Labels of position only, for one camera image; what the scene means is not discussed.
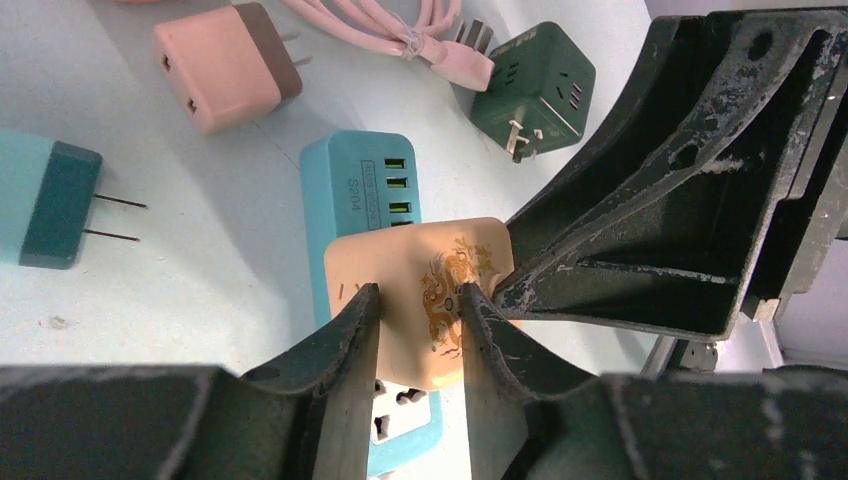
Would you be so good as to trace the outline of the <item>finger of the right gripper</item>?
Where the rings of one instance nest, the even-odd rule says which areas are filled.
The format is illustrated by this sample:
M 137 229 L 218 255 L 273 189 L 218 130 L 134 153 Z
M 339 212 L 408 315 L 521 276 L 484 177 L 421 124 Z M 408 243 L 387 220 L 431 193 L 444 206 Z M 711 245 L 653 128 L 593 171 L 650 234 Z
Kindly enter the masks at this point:
M 617 102 L 508 222 L 510 318 L 700 341 L 772 320 L 847 236 L 847 13 L 652 21 Z

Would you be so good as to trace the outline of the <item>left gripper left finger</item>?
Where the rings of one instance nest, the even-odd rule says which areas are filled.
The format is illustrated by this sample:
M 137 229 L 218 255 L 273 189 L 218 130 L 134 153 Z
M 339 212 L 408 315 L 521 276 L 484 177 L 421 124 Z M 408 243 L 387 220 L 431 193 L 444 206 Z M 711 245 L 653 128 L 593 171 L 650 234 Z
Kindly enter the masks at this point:
M 364 285 L 242 376 L 207 365 L 8 366 L 5 479 L 362 479 L 379 317 Z

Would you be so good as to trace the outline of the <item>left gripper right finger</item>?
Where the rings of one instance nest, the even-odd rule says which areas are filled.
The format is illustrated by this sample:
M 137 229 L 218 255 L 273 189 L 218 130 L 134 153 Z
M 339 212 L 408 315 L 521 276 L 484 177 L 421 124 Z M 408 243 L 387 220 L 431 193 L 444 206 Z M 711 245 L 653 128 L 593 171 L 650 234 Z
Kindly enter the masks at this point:
M 461 289 L 476 479 L 843 479 L 847 375 L 593 375 Z

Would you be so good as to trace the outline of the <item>beige cube adapter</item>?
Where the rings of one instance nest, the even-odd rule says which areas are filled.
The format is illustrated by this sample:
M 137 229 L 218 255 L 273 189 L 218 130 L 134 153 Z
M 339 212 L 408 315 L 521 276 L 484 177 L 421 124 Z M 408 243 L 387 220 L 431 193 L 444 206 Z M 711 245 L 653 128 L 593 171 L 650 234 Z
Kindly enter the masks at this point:
M 361 287 L 378 287 L 377 378 L 427 391 L 463 377 L 461 286 L 475 283 L 491 295 L 514 270 L 509 231 L 493 217 L 340 237 L 323 261 L 332 314 Z

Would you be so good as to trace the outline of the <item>teal power strip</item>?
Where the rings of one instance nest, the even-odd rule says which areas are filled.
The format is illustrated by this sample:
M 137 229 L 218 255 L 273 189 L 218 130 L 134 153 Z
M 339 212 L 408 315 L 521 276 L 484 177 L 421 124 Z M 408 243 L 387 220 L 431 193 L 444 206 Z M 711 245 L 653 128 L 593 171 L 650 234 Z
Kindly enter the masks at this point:
M 415 152 L 403 135 L 339 130 L 299 155 L 316 325 L 328 323 L 324 253 L 335 239 L 421 220 Z M 433 449 L 444 431 L 439 392 L 376 380 L 367 474 L 384 478 Z

